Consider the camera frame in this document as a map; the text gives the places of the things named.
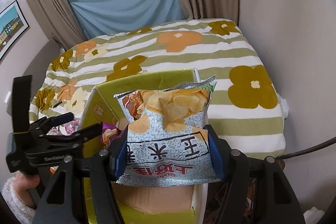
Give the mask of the person's left hand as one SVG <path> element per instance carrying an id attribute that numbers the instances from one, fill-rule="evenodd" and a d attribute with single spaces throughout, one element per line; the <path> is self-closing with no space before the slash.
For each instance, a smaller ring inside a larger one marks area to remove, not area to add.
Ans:
<path id="1" fill-rule="evenodd" d="M 13 189 L 17 197 L 28 207 L 35 207 L 35 203 L 28 190 L 37 187 L 40 183 L 40 177 L 36 175 L 23 174 L 17 172 L 13 182 Z"/>

